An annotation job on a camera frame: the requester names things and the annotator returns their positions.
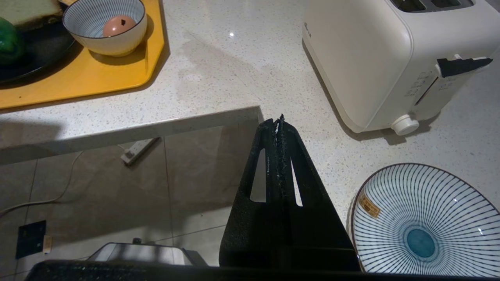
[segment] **yellow tray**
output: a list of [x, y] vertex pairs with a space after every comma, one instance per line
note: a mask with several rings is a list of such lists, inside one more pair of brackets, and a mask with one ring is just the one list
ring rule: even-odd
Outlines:
[[139, 87], [148, 82], [165, 45], [161, 0], [142, 0], [147, 31], [137, 49], [124, 57], [83, 48], [61, 70], [31, 84], [0, 89], [0, 109], [84, 97]]

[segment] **floor tile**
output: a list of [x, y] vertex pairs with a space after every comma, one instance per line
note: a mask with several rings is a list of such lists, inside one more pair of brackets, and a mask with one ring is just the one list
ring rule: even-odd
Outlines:
[[[130, 168], [123, 165], [122, 154], [117, 146], [85, 151], [75, 163], [62, 203], [29, 208], [27, 223], [47, 220], [53, 247], [50, 254], [20, 259], [18, 272], [47, 259], [88, 257], [108, 242], [172, 237], [163, 143], [156, 142]], [[74, 158], [73, 153], [39, 159], [31, 201], [61, 194]]]
[[219, 266], [219, 248], [225, 226], [211, 228], [173, 238], [175, 247], [196, 251], [212, 267]]
[[500, 0], [486, 0], [493, 8], [500, 12]]
[[14, 275], [9, 275], [9, 276], [5, 276], [5, 277], [0, 277], [0, 281], [14, 281]]
[[[0, 166], [0, 210], [30, 200], [36, 160]], [[25, 207], [0, 216], [0, 277], [16, 273], [18, 227], [24, 225]]]
[[28, 274], [30, 274], [29, 271], [18, 273], [18, 274], [13, 276], [12, 280], [13, 281], [24, 281], [26, 279], [26, 277], [28, 277]]
[[238, 124], [165, 137], [173, 235], [227, 223], [246, 157]]
[[158, 244], [158, 245], [163, 245], [163, 246], [173, 246], [174, 239], [173, 238], [161, 239], [161, 240], [155, 241], [154, 243]]

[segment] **countertop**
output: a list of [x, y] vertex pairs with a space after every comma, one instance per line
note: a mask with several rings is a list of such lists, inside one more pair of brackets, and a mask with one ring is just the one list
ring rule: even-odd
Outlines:
[[0, 164], [284, 114], [343, 221], [366, 178], [402, 162], [447, 170], [499, 207], [500, 53], [416, 133], [355, 134], [304, 51], [305, 5], [164, 0], [169, 57], [153, 83], [0, 112]]

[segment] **blue striped bowl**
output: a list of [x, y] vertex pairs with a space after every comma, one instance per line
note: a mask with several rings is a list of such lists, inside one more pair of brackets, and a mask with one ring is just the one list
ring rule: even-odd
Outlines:
[[[103, 37], [106, 22], [120, 15], [131, 17], [136, 25], [124, 33]], [[148, 27], [146, 8], [141, 0], [78, 0], [66, 9], [62, 23], [84, 47], [116, 57], [132, 53]]]
[[500, 214], [460, 178], [395, 164], [354, 202], [351, 236], [366, 272], [500, 277]]

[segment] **electrical cord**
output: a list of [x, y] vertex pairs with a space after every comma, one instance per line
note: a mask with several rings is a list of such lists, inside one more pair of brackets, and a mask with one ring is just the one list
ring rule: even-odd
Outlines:
[[71, 183], [71, 178], [73, 176], [73, 167], [75, 166], [75, 162], [78, 160], [78, 158], [82, 155], [82, 153], [84, 153], [83, 151], [80, 151], [78, 153], [78, 155], [74, 158], [73, 162], [71, 163], [71, 171], [69, 172], [69, 178], [67, 179], [67, 184], [66, 184], [66, 187], [64, 188], [64, 190], [62, 191], [62, 193], [54, 198], [54, 199], [50, 199], [50, 200], [45, 200], [45, 201], [35, 201], [35, 202], [27, 202], [27, 203], [23, 203], [23, 204], [19, 204], [19, 205], [15, 205], [15, 206], [12, 206], [12, 207], [8, 207], [6, 209], [3, 209], [0, 211], [0, 216], [2, 216], [3, 214], [5, 213], [8, 213], [12, 210], [15, 210], [17, 208], [21, 208], [21, 207], [27, 207], [27, 206], [32, 206], [32, 205], [42, 205], [42, 204], [49, 204], [49, 203], [54, 203], [56, 202], [57, 200], [61, 199], [64, 194], [66, 193], [66, 191], [68, 191], [68, 188], [70, 187], [70, 183]]
[[121, 146], [119, 144], [116, 144], [116, 146], [119, 147], [119, 148], [121, 148], [121, 149], [123, 149], [123, 151], [127, 151], [127, 149], [125, 147], [123, 147], [123, 146]]

